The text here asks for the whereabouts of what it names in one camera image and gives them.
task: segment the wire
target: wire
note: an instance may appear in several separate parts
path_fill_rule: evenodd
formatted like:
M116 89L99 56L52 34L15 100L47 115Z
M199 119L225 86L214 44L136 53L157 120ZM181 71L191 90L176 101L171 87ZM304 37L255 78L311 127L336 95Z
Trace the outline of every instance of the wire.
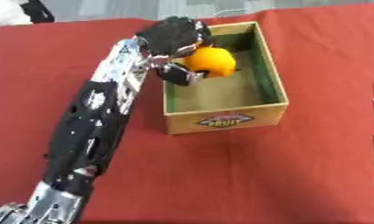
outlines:
M224 13L224 12L230 12L230 11L245 11L245 10L248 10L248 9L249 9L248 7L245 7L245 8L242 8L242 9L220 10L220 11L214 13L211 17L214 18L214 17L216 17L216 16L218 16L218 15Z

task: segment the wooden box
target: wooden box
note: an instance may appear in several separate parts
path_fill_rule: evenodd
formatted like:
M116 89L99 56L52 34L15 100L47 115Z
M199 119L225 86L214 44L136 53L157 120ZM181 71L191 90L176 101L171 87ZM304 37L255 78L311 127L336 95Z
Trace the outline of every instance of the wooden box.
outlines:
M289 102L258 23L220 24L210 30L215 42L233 53L237 70L188 87L164 82L168 133L277 124Z

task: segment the robotic hand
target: robotic hand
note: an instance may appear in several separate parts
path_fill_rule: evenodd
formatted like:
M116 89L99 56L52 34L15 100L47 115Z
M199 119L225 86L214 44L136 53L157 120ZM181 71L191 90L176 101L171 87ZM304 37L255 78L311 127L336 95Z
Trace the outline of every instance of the robotic hand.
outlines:
M147 71L155 68L162 79L188 85L205 73L170 60L209 45L207 26L187 17L167 18L116 43L57 124L46 171L29 201L0 207L0 224L77 222L94 180L109 166Z

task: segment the box label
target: box label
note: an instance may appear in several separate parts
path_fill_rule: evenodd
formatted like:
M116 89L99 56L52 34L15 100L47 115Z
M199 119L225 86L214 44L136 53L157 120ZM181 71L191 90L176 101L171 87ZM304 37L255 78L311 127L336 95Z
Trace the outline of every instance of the box label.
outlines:
M255 119L253 116L235 114L235 115L212 115L210 118L204 119L198 124L213 128L224 129L231 126L238 125L239 123L246 123Z

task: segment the table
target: table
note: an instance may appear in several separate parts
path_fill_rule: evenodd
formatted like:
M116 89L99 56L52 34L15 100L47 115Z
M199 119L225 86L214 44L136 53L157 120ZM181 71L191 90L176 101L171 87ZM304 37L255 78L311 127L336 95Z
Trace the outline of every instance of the table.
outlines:
M150 75L82 220L374 223L374 4L268 10L257 20L290 99L278 126L164 134ZM55 123L140 19L0 28L0 205L25 202Z

